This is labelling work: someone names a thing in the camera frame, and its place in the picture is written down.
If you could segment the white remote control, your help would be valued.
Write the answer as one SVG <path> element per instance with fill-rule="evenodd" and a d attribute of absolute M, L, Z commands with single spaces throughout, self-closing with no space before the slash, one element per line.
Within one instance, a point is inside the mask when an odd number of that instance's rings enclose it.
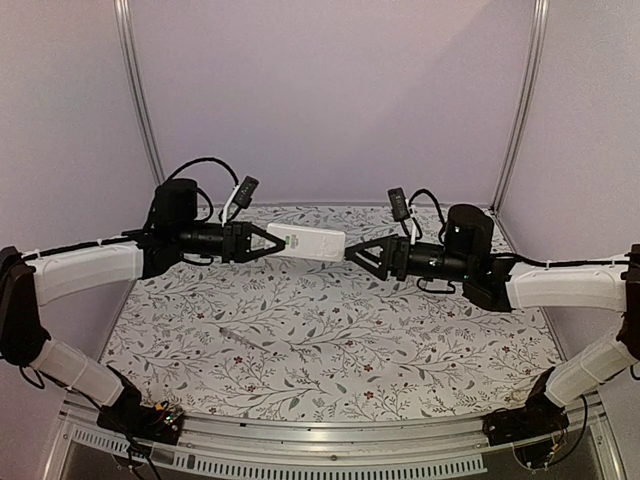
<path fill-rule="evenodd" d="M 344 257 L 344 231 L 269 223 L 267 232 L 285 241 L 285 248 L 276 256 L 328 262 L 339 262 Z"/>

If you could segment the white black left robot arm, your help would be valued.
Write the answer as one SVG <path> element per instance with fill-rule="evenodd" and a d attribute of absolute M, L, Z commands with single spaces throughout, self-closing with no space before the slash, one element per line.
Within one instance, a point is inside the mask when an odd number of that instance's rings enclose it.
<path fill-rule="evenodd" d="M 103 285 L 152 279 L 194 256 L 246 263 L 284 250 L 284 240 L 250 222 L 199 218 L 196 181 L 156 188 L 144 226 L 119 237 L 46 252 L 1 251 L 1 358 L 93 400 L 128 434 L 148 426 L 140 391 L 122 374 L 55 340 L 42 326 L 42 306 Z"/>

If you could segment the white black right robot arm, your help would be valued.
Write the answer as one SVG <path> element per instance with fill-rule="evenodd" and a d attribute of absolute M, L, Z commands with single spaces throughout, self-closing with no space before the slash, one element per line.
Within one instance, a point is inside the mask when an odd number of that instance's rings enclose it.
<path fill-rule="evenodd" d="M 440 245 L 390 235 L 346 249 L 347 260 L 380 280 L 409 277 L 459 283 L 462 295 L 489 312 L 533 307 L 619 312 L 621 327 L 540 375 L 517 415 L 537 436 L 560 410 L 639 362 L 639 248 L 598 260 L 542 262 L 491 250 L 494 222 L 479 208 L 449 208 Z"/>

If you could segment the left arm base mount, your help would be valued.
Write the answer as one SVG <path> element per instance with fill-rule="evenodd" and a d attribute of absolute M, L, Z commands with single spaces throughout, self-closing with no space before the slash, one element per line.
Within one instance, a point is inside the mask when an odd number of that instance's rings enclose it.
<path fill-rule="evenodd" d="M 184 425 L 184 410 L 167 401 L 147 406 L 139 397 L 121 396 L 112 406 L 100 408 L 97 425 L 134 439 L 176 445 Z"/>

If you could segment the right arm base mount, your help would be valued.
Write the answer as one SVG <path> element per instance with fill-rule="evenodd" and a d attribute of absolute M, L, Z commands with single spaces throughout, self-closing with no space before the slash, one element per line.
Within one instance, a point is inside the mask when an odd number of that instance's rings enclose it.
<path fill-rule="evenodd" d="M 563 408 L 538 404 L 500 408 L 482 420 L 482 432 L 489 445 L 511 445 L 516 461 L 529 470 L 544 469 L 553 463 L 568 427 Z"/>

